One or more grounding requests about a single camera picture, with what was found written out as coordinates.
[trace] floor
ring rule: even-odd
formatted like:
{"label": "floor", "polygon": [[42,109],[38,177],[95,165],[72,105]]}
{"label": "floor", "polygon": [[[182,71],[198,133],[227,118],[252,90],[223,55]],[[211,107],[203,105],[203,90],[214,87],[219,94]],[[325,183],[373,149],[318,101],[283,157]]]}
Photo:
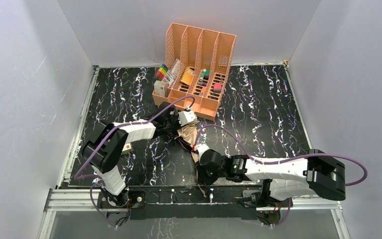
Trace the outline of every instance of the floor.
{"label": "floor", "polygon": [[[157,111],[151,94],[155,70],[154,67],[100,69],[79,146],[101,119],[125,122]],[[198,128],[211,123],[199,119]],[[283,65],[232,66],[215,123],[235,133],[258,157],[290,157],[309,150]],[[226,155],[243,154],[231,137],[215,128],[208,128],[201,141]],[[133,148],[134,152],[122,156],[118,163],[128,186],[195,185],[192,158],[171,137],[135,142]],[[73,172],[82,163],[77,157]],[[90,174],[93,170],[87,167],[83,173]],[[92,184],[92,180],[76,181],[73,176],[74,173],[69,186]],[[216,184],[236,183],[218,180]]]}
{"label": "floor", "polygon": [[330,210],[292,210],[270,229],[238,218],[160,218],[128,221],[117,231],[96,212],[58,212],[51,239],[338,239]]}

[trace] small white box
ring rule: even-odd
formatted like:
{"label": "small white box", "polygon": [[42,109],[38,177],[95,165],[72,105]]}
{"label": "small white box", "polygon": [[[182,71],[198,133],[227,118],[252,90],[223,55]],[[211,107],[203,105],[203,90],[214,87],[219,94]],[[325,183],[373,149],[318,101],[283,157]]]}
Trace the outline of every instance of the small white box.
{"label": "small white box", "polygon": [[123,148],[122,152],[121,152],[121,155],[124,155],[124,154],[127,154],[127,153],[131,153],[132,151],[133,151],[132,145],[130,143],[126,143],[124,145],[124,148]]}

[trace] pink eraser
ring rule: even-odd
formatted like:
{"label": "pink eraser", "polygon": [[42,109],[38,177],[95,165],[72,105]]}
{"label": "pink eraser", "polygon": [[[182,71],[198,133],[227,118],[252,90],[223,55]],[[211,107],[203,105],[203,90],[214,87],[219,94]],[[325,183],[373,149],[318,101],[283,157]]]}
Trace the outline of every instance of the pink eraser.
{"label": "pink eraser", "polygon": [[222,91],[222,85],[220,83],[214,83],[213,91],[215,93],[220,93]]}

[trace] small box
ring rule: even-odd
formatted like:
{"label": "small box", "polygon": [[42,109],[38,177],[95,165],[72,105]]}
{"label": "small box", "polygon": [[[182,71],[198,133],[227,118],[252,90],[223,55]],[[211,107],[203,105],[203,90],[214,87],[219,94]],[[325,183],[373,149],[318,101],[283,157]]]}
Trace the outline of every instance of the small box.
{"label": "small box", "polygon": [[215,93],[222,92],[222,85],[220,83],[214,83],[213,92]]}
{"label": "small box", "polygon": [[121,155],[124,155],[124,154],[127,154],[127,153],[131,153],[132,151],[133,151],[132,145],[130,143],[126,143],[124,145],[124,148],[122,149]]}
{"label": "small box", "polygon": [[163,81],[155,81],[154,82],[154,94],[157,96],[167,97],[168,96],[167,84]]}

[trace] orange desk organizer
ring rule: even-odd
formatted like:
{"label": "orange desk organizer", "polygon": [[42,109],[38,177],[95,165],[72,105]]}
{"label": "orange desk organizer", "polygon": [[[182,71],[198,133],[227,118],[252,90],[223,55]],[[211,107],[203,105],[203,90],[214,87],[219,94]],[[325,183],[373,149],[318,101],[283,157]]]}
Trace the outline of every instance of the orange desk organizer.
{"label": "orange desk organizer", "polygon": [[[166,66],[171,69],[175,60],[179,59],[180,75],[168,88],[168,97],[157,96],[153,92],[154,104],[172,103],[178,98],[192,95],[195,97],[192,110],[197,117],[214,120],[227,83],[235,39],[236,35],[172,23],[166,32]],[[181,82],[187,67],[194,70],[189,86]],[[200,96],[204,86],[197,82],[203,69],[209,69],[210,75],[208,80],[203,81],[207,86]],[[215,83],[222,85],[220,93],[213,91]],[[192,99],[187,98],[176,103],[175,107],[184,110],[191,102]]]}

